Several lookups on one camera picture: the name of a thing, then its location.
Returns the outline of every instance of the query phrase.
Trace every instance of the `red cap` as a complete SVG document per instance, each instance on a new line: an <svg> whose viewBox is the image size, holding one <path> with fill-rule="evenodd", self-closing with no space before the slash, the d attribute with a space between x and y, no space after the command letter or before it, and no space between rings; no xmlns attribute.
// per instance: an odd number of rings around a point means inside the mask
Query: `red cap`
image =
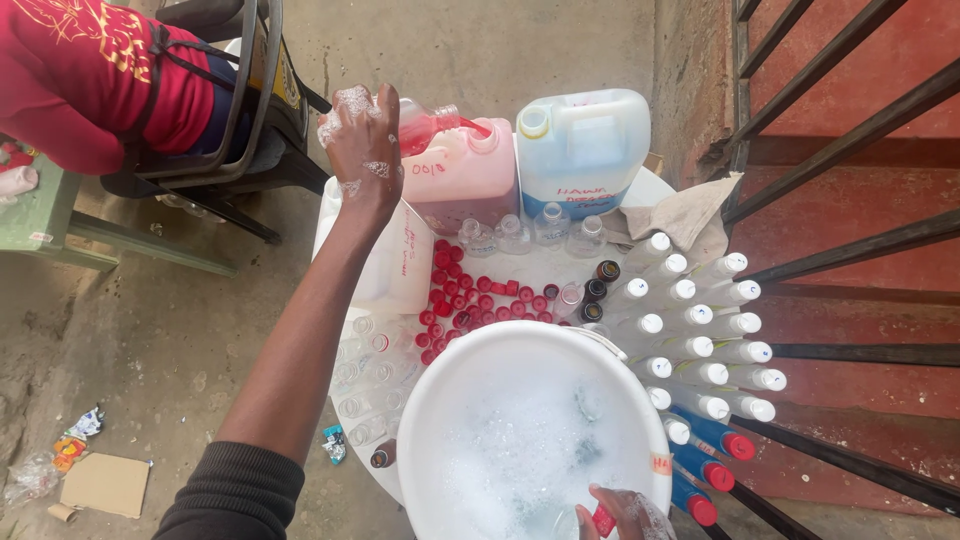
<svg viewBox="0 0 960 540"><path fill-rule="evenodd" d="M470 324L469 311L460 311L453 316L453 328L466 328Z"/></svg>
<svg viewBox="0 0 960 540"><path fill-rule="evenodd" d="M477 299L477 305L486 311L493 310L493 296L489 294L481 294L480 298Z"/></svg>
<svg viewBox="0 0 960 540"><path fill-rule="evenodd" d="M470 274L461 274L460 277L457 278L457 284L460 285L462 289L469 289L473 287L473 276Z"/></svg>
<svg viewBox="0 0 960 540"><path fill-rule="evenodd" d="M523 289L520 289L520 300L523 300ZM533 305L534 311L545 311L546 310L546 297L545 296L535 296L533 300L530 301Z"/></svg>
<svg viewBox="0 0 960 540"><path fill-rule="evenodd" d="M440 268L434 270L433 273L430 274L430 281L433 282L433 284L435 285L442 285L446 283L446 272L444 272Z"/></svg>
<svg viewBox="0 0 960 540"><path fill-rule="evenodd" d="M720 444L723 445L727 454L737 459L746 461L747 459L753 459L756 455L756 446L754 446L753 441L740 433L727 433L723 436Z"/></svg>
<svg viewBox="0 0 960 540"><path fill-rule="evenodd" d="M449 317L453 314L453 306L446 300L440 300L433 305L433 312L436 313L438 317Z"/></svg>
<svg viewBox="0 0 960 540"><path fill-rule="evenodd" d="M616 519L613 518L610 511L603 506L602 503L597 505L597 509L593 511L591 519L593 520L593 524L597 526L597 532L604 538L610 536L613 528L616 527Z"/></svg>
<svg viewBox="0 0 960 540"><path fill-rule="evenodd" d="M450 280L444 283L444 293L446 293L446 296L453 296L458 292L460 292L460 285L458 285L457 282Z"/></svg>
<svg viewBox="0 0 960 540"><path fill-rule="evenodd" d="M545 285L545 286L543 287L543 296L544 296L547 300L553 300L553 299L557 298L557 295L558 295L558 294L560 294L560 288L559 288L557 285L553 284L553 283L550 283L550 284Z"/></svg>
<svg viewBox="0 0 960 540"><path fill-rule="evenodd" d="M437 268L446 268L450 264L450 253L439 251L433 255L433 264Z"/></svg>
<svg viewBox="0 0 960 540"><path fill-rule="evenodd" d="M480 306L471 304L467 306L467 313L470 314L470 319L474 321L479 321L480 315L483 314L483 309L481 309Z"/></svg>
<svg viewBox="0 0 960 540"><path fill-rule="evenodd" d="M704 465L704 478L714 489L720 491L730 491L733 489L733 473L730 469L719 463L708 463Z"/></svg>
<svg viewBox="0 0 960 540"><path fill-rule="evenodd" d="M417 334L417 337L414 337L414 343L416 343L421 349L426 349L430 346L430 335L427 332L422 331Z"/></svg>
<svg viewBox="0 0 960 540"><path fill-rule="evenodd" d="M460 275L463 274L463 273L464 273L464 267L461 266L460 264L456 263L456 262L451 262L451 263L446 267L446 274L447 274L449 277L453 278L454 280L456 280L457 278L459 278Z"/></svg>
<svg viewBox="0 0 960 540"><path fill-rule="evenodd" d="M480 298L480 290L473 287L464 291L464 298L467 299L467 302L474 303Z"/></svg>
<svg viewBox="0 0 960 540"><path fill-rule="evenodd" d="M523 304L522 300L514 300L510 302L510 312L517 317L522 317L527 312L527 305Z"/></svg>
<svg viewBox="0 0 960 540"><path fill-rule="evenodd" d="M450 260L454 262L460 262L464 259L464 248L460 246L450 246L447 252L450 253Z"/></svg>
<svg viewBox="0 0 960 540"><path fill-rule="evenodd" d="M429 309L420 312L420 323L424 326L430 326L437 320L437 314Z"/></svg>
<svg viewBox="0 0 960 540"><path fill-rule="evenodd" d="M690 514L693 521L704 527L717 522L717 507L703 495L691 495L686 500L686 513Z"/></svg>
<svg viewBox="0 0 960 540"><path fill-rule="evenodd" d="M490 287L493 285L493 280L487 276L480 276L477 278L477 288L480 292L490 292Z"/></svg>
<svg viewBox="0 0 960 540"><path fill-rule="evenodd" d="M520 300L529 304L534 299L534 289L532 287L528 287L527 285L523 285L516 292L516 295Z"/></svg>
<svg viewBox="0 0 960 540"><path fill-rule="evenodd" d="M444 335L444 325L440 323L433 323L432 325L426 327L426 334L432 338L438 338Z"/></svg>

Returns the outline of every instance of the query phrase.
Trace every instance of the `sweater sleeve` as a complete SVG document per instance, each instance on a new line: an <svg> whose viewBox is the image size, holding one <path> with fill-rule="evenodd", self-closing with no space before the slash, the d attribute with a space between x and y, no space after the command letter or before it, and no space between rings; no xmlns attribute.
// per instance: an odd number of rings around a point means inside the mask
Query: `sweater sleeve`
<svg viewBox="0 0 960 540"><path fill-rule="evenodd" d="M303 479L301 467L283 455L242 443L210 443L154 540L284 540Z"/></svg>

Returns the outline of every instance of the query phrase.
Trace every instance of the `plastic bag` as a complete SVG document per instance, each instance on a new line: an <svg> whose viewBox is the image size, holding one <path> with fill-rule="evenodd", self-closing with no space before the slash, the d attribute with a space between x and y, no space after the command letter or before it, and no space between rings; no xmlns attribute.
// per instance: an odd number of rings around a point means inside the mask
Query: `plastic bag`
<svg viewBox="0 0 960 540"><path fill-rule="evenodd" d="M33 167L15 167L0 173L0 197L12 197L36 187L39 176Z"/></svg>
<svg viewBox="0 0 960 540"><path fill-rule="evenodd" d="M60 483L63 475L50 461L52 452L34 452L20 465L10 468L10 479L3 490L7 506L16 506L46 496Z"/></svg>

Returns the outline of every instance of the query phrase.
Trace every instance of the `concrete floor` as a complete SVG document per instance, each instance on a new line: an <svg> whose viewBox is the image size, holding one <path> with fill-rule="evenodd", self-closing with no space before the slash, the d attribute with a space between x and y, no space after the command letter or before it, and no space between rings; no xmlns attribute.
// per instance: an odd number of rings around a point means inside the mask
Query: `concrete floor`
<svg viewBox="0 0 960 540"><path fill-rule="evenodd" d="M653 88L653 0L420 1L403 11L331 0L318 7L287 0L284 35L301 77L326 95L392 82L424 104L512 119L539 96L604 86L649 96ZM326 166L319 146L311 155ZM106 274L0 257L0 462L47 450L99 403L107 424L91 450L156 464L139 520L86 510L68 526L44 513L51 496L6 508L0 531L16 524L26 527L20 538L31 540L153 534L305 271L319 203L295 188L245 202L283 235L283 245L267 246L153 200L107 196L88 179L79 203L85 211L141 231L161 223L165 239L237 261L240 275L229 280L131 253ZM335 423L328 407L322 427ZM413 538L403 509L352 455L334 466L313 453L306 476L290 538ZM737 503L718 501L734 537L778 538ZM826 538L957 537L948 528L953 520L782 504ZM675 523L681 538L706 538L685 515Z"/></svg>

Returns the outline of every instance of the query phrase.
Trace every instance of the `cardboard piece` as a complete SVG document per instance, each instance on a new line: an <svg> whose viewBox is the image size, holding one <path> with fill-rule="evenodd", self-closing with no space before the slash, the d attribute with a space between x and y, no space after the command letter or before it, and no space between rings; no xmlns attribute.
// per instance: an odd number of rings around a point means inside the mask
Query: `cardboard piece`
<svg viewBox="0 0 960 540"><path fill-rule="evenodd" d="M91 453L64 477L60 502L140 519L149 474L146 461Z"/></svg>

